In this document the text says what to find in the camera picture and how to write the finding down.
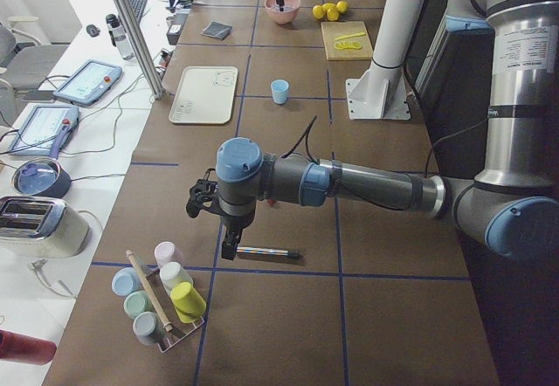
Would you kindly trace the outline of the ice cubes pile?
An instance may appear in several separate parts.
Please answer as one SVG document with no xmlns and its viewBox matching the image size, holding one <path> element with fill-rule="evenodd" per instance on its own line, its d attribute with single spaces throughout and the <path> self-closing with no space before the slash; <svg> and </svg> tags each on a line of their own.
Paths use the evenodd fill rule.
<svg viewBox="0 0 559 386">
<path fill-rule="evenodd" d="M 293 7 L 292 5 L 289 5 L 289 4 L 285 4 L 284 10 L 283 10 L 283 11 L 279 11 L 279 10 L 278 10 L 278 6 L 277 6 L 277 4 L 275 3 L 275 4 L 273 4 L 272 6 L 270 6 L 269 9 L 270 9 L 271 11 L 274 11 L 274 12 L 286 13 L 286 12 L 294 11 L 294 10 L 295 10 L 295 7 Z"/>
</svg>

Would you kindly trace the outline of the cup rack with cups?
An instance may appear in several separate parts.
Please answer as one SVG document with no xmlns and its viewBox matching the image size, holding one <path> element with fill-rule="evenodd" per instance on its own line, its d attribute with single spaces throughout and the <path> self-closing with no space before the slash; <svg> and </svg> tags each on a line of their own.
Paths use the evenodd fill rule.
<svg viewBox="0 0 559 386">
<path fill-rule="evenodd" d="M 126 257 L 130 265 L 113 276 L 111 288 L 124 299 L 138 341 L 166 353 L 205 323 L 206 301 L 182 266 L 149 266 L 131 250 Z"/>
</svg>

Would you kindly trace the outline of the light blue plastic cup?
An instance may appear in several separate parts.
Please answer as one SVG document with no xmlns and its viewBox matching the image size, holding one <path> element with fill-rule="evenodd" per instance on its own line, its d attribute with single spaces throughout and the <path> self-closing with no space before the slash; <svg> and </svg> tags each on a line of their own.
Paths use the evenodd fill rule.
<svg viewBox="0 0 559 386">
<path fill-rule="evenodd" d="M 283 105 L 287 102 L 289 96 L 290 85 L 287 80 L 275 79 L 271 82 L 270 89 L 272 92 L 273 102 Z"/>
</svg>

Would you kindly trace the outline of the pink bowl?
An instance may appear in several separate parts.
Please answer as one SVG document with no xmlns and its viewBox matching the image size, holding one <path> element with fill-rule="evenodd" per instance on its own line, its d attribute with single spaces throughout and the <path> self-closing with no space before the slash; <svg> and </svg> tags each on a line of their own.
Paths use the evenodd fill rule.
<svg viewBox="0 0 559 386">
<path fill-rule="evenodd" d="M 265 0 L 264 6 L 266 14 L 276 24 L 288 24 L 298 15 L 301 2 L 300 0 L 284 0 L 282 8 L 276 0 Z"/>
</svg>

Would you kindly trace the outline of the yellow lemon far left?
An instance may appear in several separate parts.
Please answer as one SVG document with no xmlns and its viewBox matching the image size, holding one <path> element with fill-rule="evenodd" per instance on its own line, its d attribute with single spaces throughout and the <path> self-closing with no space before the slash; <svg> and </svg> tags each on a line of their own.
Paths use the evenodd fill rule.
<svg viewBox="0 0 559 386">
<path fill-rule="evenodd" d="M 322 20 L 325 15 L 325 11 L 322 5 L 315 5 L 312 9 L 313 16 L 318 19 Z"/>
</svg>

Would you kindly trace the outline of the yellow lemon middle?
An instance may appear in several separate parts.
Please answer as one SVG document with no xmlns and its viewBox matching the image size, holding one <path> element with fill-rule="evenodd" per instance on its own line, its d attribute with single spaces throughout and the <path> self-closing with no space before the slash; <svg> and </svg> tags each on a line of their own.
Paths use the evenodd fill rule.
<svg viewBox="0 0 559 386">
<path fill-rule="evenodd" d="M 331 7 L 326 11 L 326 19 L 329 22 L 337 22 L 340 19 L 340 15 L 340 12 L 335 7 Z"/>
</svg>

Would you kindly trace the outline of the yellow lemon right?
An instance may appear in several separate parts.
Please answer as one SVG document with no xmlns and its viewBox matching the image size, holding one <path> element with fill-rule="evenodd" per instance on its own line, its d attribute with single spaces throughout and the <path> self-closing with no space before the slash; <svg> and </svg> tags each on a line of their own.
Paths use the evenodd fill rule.
<svg viewBox="0 0 559 386">
<path fill-rule="evenodd" d="M 341 14 L 345 14 L 348 10 L 349 10 L 349 4 L 344 1 L 338 1 L 335 5 L 335 8 L 341 13 Z"/>
</svg>

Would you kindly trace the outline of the striped muddler stick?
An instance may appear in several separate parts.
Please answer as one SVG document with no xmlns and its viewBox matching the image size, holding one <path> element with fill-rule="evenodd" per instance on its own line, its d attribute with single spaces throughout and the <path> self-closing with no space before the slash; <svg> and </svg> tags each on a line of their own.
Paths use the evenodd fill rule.
<svg viewBox="0 0 559 386">
<path fill-rule="evenodd" d="M 258 247 L 250 247 L 250 246 L 239 246 L 237 248 L 237 253 L 250 254 L 255 256 L 264 256 L 264 257 L 280 257 L 280 258 L 288 258 L 294 260 L 299 260 L 302 258 L 302 255 L 297 250 L 286 250 L 286 249 L 277 249 L 277 248 L 258 248 Z"/>
</svg>

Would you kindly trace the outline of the grey folded cloth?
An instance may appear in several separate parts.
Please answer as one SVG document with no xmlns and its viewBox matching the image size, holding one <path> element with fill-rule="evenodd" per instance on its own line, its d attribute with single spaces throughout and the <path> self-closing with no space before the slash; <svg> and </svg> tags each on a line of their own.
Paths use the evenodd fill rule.
<svg viewBox="0 0 559 386">
<path fill-rule="evenodd" d="M 201 34 L 208 38 L 214 38 L 218 40 L 226 39 L 232 31 L 232 26 L 228 24 L 221 24 L 215 21 L 212 21 L 208 24 Z"/>
</svg>

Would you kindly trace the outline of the lemon slices row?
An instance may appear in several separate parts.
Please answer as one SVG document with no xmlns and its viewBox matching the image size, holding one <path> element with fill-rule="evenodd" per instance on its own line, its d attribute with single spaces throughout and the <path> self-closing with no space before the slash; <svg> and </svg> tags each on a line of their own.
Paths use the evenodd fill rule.
<svg viewBox="0 0 559 386">
<path fill-rule="evenodd" d="M 337 41 L 334 44 L 334 48 L 339 51 L 346 51 L 346 50 L 361 50 L 362 44 L 358 41 Z"/>
</svg>

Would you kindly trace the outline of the wooden cutting board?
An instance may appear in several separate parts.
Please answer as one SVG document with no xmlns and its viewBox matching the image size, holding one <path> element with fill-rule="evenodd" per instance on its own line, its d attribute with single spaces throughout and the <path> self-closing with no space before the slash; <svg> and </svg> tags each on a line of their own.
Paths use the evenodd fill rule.
<svg viewBox="0 0 559 386">
<path fill-rule="evenodd" d="M 365 36 L 358 38 L 348 38 L 341 41 L 358 41 L 362 44 L 361 50 L 339 51 L 334 48 L 334 44 L 335 42 L 337 42 L 335 41 L 336 37 L 360 31 L 365 31 Z M 321 24 L 321 33 L 327 60 L 342 61 L 372 59 L 373 48 L 365 23 L 363 21 L 324 22 Z"/>
</svg>

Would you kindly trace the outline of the yellow plastic knife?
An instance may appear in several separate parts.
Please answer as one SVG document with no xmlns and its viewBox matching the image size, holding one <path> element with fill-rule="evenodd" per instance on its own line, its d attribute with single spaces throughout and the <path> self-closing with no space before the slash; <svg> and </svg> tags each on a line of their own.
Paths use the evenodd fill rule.
<svg viewBox="0 0 559 386">
<path fill-rule="evenodd" d="M 342 36 L 336 37 L 335 41 L 341 41 L 341 40 L 348 39 L 348 38 L 363 37 L 363 36 L 365 36 L 365 34 L 366 34 L 365 31 L 360 31 L 360 32 L 352 33 L 352 34 L 342 35 Z"/>
</svg>

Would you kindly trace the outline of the cream bear serving tray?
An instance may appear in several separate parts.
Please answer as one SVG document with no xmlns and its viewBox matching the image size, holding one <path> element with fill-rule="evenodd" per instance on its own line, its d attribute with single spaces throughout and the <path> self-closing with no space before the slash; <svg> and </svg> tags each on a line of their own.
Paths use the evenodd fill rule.
<svg viewBox="0 0 559 386">
<path fill-rule="evenodd" d="M 221 125 L 232 114 L 238 68 L 187 66 L 169 111 L 174 124 Z"/>
</svg>

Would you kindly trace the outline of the black box with label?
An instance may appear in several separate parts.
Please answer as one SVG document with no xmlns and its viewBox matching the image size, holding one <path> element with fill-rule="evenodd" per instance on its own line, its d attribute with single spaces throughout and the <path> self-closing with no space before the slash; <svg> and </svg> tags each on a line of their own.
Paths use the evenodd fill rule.
<svg viewBox="0 0 559 386">
<path fill-rule="evenodd" d="M 167 17 L 168 29 L 166 36 L 170 45 L 176 45 L 178 43 L 187 17 L 188 13 L 176 13 L 172 17 Z"/>
</svg>

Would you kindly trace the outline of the black keyboard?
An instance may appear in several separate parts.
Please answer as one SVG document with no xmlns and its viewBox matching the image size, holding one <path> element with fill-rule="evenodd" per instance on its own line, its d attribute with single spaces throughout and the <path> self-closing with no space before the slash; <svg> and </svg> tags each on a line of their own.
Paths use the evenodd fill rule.
<svg viewBox="0 0 559 386">
<path fill-rule="evenodd" d="M 148 0 L 128 0 L 128 2 L 137 22 L 140 23 L 147 8 Z"/>
</svg>

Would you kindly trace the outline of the cream toaster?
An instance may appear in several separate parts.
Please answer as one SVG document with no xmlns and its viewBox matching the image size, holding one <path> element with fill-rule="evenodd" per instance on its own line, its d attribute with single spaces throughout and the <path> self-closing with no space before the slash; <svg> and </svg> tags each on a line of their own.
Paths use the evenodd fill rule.
<svg viewBox="0 0 559 386">
<path fill-rule="evenodd" d="M 1 199 L 1 246 L 17 255 L 69 258 L 79 253 L 88 232 L 88 222 L 61 199 Z"/>
</svg>

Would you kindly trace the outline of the upper teach pendant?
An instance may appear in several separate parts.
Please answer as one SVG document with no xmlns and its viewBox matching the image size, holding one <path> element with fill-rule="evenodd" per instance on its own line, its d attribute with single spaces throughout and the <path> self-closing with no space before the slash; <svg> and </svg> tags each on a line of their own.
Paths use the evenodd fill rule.
<svg viewBox="0 0 559 386">
<path fill-rule="evenodd" d="M 53 92 L 55 100 L 90 107 L 120 79 L 122 68 L 89 59 Z"/>
</svg>

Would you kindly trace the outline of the teach pendant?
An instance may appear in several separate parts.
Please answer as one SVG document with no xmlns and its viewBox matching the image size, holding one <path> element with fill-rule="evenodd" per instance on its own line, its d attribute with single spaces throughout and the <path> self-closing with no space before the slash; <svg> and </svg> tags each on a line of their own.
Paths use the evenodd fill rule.
<svg viewBox="0 0 559 386">
<path fill-rule="evenodd" d="M 10 155 L 41 155 L 58 159 L 79 124 L 79 108 L 70 104 L 37 104 L 17 131 Z"/>
<path fill-rule="evenodd" d="M 55 100 L 90 107 L 120 79 L 122 68 L 89 59 L 53 92 Z"/>
</svg>

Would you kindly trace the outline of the clear water bottle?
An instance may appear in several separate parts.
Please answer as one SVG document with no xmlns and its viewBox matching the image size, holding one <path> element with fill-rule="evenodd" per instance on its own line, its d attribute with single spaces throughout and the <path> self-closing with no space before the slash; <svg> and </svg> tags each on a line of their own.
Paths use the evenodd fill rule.
<svg viewBox="0 0 559 386">
<path fill-rule="evenodd" d="M 111 42 L 117 48 L 121 57 L 124 60 L 133 59 L 135 54 L 120 19 L 115 14 L 109 14 L 106 15 L 106 23 Z"/>
</svg>

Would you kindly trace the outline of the blue pot with lid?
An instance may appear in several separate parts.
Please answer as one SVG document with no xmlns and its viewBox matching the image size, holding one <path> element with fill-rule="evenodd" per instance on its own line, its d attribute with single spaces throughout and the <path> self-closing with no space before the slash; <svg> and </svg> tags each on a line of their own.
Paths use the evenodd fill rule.
<svg viewBox="0 0 559 386">
<path fill-rule="evenodd" d="M 21 165 L 12 177 L 12 184 L 23 195 L 62 198 L 72 180 L 56 160 L 43 157 Z"/>
</svg>

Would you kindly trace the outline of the lower teach pendant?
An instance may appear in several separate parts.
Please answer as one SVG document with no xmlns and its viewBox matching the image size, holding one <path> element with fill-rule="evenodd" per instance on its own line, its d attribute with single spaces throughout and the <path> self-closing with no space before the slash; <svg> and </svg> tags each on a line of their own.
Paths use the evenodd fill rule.
<svg viewBox="0 0 559 386">
<path fill-rule="evenodd" d="M 37 104 L 17 131 L 10 155 L 41 155 L 58 159 L 79 124 L 79 108 L 70 104 Z"/>
</svg>

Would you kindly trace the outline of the black computer mouse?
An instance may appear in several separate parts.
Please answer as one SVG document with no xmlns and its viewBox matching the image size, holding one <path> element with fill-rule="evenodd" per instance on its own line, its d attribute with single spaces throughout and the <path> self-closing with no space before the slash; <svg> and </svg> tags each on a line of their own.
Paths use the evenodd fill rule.
<svg viewBox="0 0 559 386">
<path fill-rule="evenodd" d="M 98 37 L 100 35 L 100 29 L 94 24 L 89 24 L 86 27 L 86 32 L 92 38 Z"/>
</svg>

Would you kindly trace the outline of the grey office chair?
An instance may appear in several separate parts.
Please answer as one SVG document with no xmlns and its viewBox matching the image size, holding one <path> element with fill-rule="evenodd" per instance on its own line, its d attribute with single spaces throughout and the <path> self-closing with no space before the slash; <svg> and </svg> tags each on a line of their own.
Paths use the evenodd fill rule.
<svg viewBox="0 0 559 386">
<path fill-rule="evenodd" d="M 7 25 L 1 24 L 1 91 L 12 98 L 38 89 L 68 48 L 68 44 L 45 45 L 18 27 L 37 21 L 35 16 L 12 16 Z"/>
</svg>

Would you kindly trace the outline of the red bottle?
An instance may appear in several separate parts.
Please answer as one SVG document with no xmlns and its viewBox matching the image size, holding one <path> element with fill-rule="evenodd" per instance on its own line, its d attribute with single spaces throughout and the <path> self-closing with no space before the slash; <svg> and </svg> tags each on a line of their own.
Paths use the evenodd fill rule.
<svg viewBox="0 0 559 386">
<path fill-rule="evenodd" d="M 9 362 L 44 365 L 57 351 L 53 341 L 47 341 L 11 331 L 1 331 L 1 359 Z"/>
</svg>

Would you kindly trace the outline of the aluminium frame post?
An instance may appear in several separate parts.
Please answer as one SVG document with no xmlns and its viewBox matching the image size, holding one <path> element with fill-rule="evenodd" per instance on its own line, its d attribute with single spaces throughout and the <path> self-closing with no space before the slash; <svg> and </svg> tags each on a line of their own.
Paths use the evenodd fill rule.
<svg viewBox="0 0 559 386">
<path fill-rule="evenodd" d="M 152 95 L 156 100 L 159 100 L 164 95 L 164 88 L 132 7 L 128 0 L 114 0 L 114 4 L 128 31 L 130 44 Z"/>
</svg>

